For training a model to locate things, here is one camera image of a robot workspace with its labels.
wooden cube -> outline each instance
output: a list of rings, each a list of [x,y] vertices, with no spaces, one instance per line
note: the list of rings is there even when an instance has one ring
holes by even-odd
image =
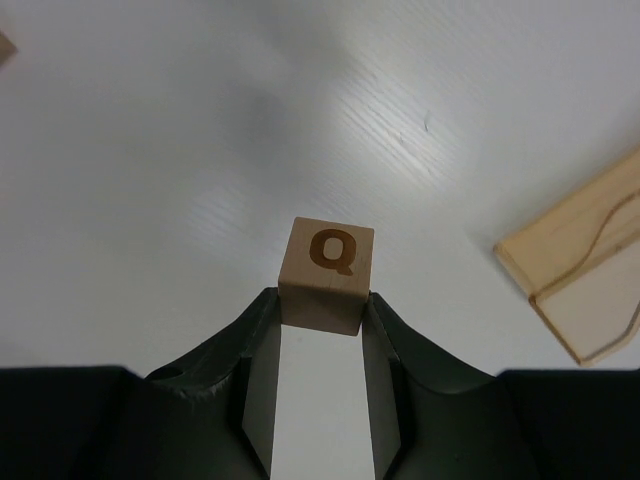
[[[282,323],[358,335],[372,253],[371,228],[296,218],[278,278]]]

wood grain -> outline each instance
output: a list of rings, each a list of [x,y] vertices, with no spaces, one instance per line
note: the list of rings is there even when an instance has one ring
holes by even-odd
[[[507,237],[495,253],[558,340],[587,365],[636,333],[639,238],[640,150]],[[625,261],[614,263],[623,252]],[[607,315],[593,302],[607,305]]]
[[[0,32],[0,67],[16,53],[16,47]]]
[[[357,335],[369,296],[373,235],[371,228],[296,218],[278,278],[282,322]]]

wooden board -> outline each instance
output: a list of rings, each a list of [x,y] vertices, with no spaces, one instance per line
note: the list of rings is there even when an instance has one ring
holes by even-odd
[[[639,239],[640,150],[504,239],[495,253],[567,351],[590,365],[637,330]]]
[[[16,47],[0,32],[0,67],[16,53]]]

wooden block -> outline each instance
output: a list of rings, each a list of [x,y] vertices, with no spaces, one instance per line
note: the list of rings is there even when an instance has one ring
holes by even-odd
[[[16,47],[0,32],[0,67],[16,53]]]
[[[519,232],[495,253],[580,365],[638,329],[640,150]]]
[[[372,253],[371,228],[296,218],[278,278],[282,323],[358,335]]]

wooden object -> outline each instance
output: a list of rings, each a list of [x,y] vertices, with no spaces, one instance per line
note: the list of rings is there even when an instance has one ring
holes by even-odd
[[[0,67],[16,53],[16,47],[0,32]]]
[[[495,247],[580,365],[629,343],[640,310],[640,150]]]
[[[372,252],[371,228],[296,218],[278,278],[282,323],[358,335]]]

